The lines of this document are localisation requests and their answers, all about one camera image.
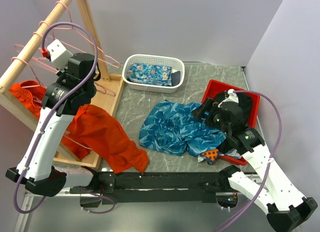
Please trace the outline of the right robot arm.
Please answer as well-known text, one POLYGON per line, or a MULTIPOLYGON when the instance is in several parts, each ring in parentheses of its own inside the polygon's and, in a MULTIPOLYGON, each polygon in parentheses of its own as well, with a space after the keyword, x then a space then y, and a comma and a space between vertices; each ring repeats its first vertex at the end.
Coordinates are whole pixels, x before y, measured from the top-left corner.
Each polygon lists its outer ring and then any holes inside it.
POLYGON ((231 165, 220 171, 219 186, 242 193, 250 204, 256 204, 265 214, 276 232, 291 232, 310 218, 318 204, 306 197, 288 179, 259 132, 250 127, 237 99, 218 103, 210 98, 192 111, 196 120, 205 117, 205 124, 222 130, 227 142, 252 166, 262 183, 258 185, 238 167, 231 165))

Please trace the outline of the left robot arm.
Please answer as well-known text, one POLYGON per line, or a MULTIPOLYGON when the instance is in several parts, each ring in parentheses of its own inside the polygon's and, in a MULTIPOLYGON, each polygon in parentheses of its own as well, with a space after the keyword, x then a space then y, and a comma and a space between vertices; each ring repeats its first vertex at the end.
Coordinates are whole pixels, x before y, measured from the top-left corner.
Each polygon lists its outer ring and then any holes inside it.
POLYGON ((21 162, 7 170, 8 179, 17 185, 23 184, 33 194, 46 197, 53 197, 67 187, 82 186, 88 193, 98 190, 100 181, 92 169, 52 165, 61 139, 78 109, 89 104, 96 94, 97 60, 88 53, 76 53, 67 60, 67 69, 46 89, 30 145, 21 162))

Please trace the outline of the blue shark print shorts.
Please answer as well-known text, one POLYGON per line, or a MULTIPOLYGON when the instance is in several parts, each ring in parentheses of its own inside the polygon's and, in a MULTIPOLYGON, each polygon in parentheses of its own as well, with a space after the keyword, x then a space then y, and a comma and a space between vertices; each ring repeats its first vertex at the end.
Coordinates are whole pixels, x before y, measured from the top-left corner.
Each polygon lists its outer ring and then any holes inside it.
POLYGON ((193 157, 216 149, 226 140, 219 129, 209 127, 207 112, 198 121, 192 111, 200 103, 180 104, 164 100, 152 109, 139 131, 139 144, 154 151, 181 156, 188 152, 193 157))

